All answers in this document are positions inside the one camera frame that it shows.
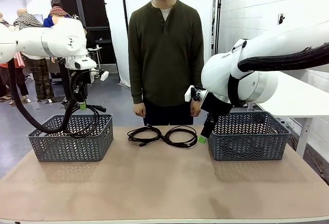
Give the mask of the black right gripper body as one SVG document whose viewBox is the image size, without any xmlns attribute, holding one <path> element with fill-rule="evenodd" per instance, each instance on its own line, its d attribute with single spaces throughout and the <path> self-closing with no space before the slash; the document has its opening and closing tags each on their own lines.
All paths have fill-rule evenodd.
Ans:
<svg viewBox="0 0 329 224">
<path fill-rule="evenodd" d="M 218 117 L 226 116 L 230 113 L 233 105 L 217 98 L 213 93 L 207 92 L 203 98 L 201 109 L 206 111 L 206 120 L 214 121 Z"/>
</svg>

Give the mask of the person's right hand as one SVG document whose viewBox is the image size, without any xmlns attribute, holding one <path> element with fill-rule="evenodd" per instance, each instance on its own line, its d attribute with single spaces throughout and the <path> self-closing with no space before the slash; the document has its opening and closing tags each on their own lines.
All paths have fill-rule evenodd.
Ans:
<svg viewBox="0 0 329 224">
<path fill-rule="evenodd" d="M 145 118 L 146 109 L 145 109 L 145 105 L 144 105 L 143 102 L 134 104 L 133 111 L 134 111 L 135 115 L 137 115 L 139 117 L 142 117 L 142 118 Z"/>
</svg>

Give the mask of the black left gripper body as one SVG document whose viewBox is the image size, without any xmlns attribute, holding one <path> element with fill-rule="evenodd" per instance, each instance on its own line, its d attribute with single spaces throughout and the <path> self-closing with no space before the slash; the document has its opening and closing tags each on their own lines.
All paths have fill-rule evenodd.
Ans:
<svg viewBox="0 0 329 224">
<path fill-rule="evenodd" d="M 70 93 L 76 101 L 76 91 L 84 90 L 88 95 L 88 84 L 90 84 L 90 70 L 70 70 Z"/>
</svg>

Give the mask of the person's left hand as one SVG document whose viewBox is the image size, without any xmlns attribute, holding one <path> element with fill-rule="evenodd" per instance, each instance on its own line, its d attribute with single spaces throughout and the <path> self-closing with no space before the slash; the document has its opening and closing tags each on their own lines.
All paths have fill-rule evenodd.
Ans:
<svg viewBox="0 0 329 224">
<path fill-rule="evenodd" d="M 201 102 L 200 101 L 191 101 L 190 112 L 192 117 L 198 117 L 201 112 Z"/>
</svg>

